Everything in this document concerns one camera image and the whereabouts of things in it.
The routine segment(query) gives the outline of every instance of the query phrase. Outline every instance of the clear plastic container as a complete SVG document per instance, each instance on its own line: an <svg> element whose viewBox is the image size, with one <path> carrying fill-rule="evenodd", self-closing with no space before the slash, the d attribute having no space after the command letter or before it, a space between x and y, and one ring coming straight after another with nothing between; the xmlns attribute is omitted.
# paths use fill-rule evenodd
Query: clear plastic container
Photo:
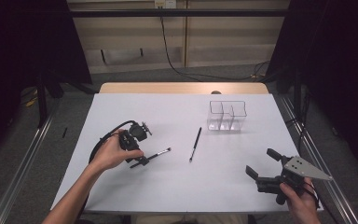
<svg viewBox="0 0 358 224"><path fill-rule="evenodd" d="M241 130L247 116L244 101L211 101L209 107L209 130Z"/></svg>

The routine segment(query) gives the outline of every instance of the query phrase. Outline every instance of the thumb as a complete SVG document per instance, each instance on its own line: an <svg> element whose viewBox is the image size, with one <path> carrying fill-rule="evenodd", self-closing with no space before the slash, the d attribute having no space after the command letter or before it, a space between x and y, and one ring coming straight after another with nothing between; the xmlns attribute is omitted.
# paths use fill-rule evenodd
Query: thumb
<svg viewBox="0 0 358 224"><path fill-rule="evenodd" d="M144 153L142 150L131 150L131 151L127 151L126 153L127 159L138 158L138 157L142 157L143 155Z"/></svg>

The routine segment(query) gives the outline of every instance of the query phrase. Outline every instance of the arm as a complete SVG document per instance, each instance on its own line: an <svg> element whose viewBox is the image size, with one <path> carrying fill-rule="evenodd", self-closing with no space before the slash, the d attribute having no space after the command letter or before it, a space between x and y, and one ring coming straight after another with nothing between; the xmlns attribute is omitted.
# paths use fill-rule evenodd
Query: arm
<svg viewBox="0 0 358 224"><path fill-rule="evenodd" d="M118 143L118 134L112 135L100 147L92 162L54 206L43 223L74 223L92 186L105 170L118 166L126 159L143 155L144 153L141 150L125 151L121 149Z"/></svg>
<svg viewBox="0 0 358 224"><path fill-rule="evenodd" d="M305 177L304 181L311 184L309 178ZM304 188L313 193L313 188L304 184ZM318 214L316 213L315 201L308 193L298 196L296 192L288 185L281 183L281 190L287 196L287 205L292 214L295 223L298 224L320 224Z"/></svg>

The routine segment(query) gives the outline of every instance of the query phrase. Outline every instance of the black pen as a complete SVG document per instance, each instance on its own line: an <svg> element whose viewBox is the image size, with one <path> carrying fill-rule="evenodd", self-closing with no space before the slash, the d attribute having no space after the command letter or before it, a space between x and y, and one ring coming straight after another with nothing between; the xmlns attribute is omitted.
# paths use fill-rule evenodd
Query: black pen
<svg viewBox="0 0 358 224"><path fill-rule="evenodd" d="M165 149L165 150L163 150L163 151L160 151L159 153L154 154L153 156L151 156L151 157L149 157L149 158L147 158L147 159L148 159L148 160L152 160L152 159L156 158L157 156L159 156L159 155L161 155L161 154L163 154L163 153L169 152L169 151L171 151L171 148L170 148L170 147L167 148L167 149ZM135 163L135 164L133 164L132 166L130 166L130 168L132 169L133 167L138 166L139 164L141 164L141 163L140 163L140 162Z"/></svg>
<svg viewBox="0 0 358 224"><path fill-rule="evenodd" d="M197 143L199 142L201 130L202 130L202 128L200 127L199 133L197 134L196 143L194 144L194 147L193 147L193 153L191 153L190 162L193 161L194 152L196 151Z"/></svg>

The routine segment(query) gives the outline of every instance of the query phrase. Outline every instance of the silver metal plate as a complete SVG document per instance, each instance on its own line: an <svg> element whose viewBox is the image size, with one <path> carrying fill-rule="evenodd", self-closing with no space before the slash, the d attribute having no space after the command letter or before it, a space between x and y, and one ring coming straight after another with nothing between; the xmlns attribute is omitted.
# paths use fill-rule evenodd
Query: silver metal plate
<svg viewBox="0 0 358 224"><path fill-rule="evenodd" d="M284 169L291 171L297 175L303 177L310 177L315 179L322 180L333 180L333 177L325 174L323 171L319 170L308 161L302 159L301 157L294 156L289 162L284 165Z"/></svg>

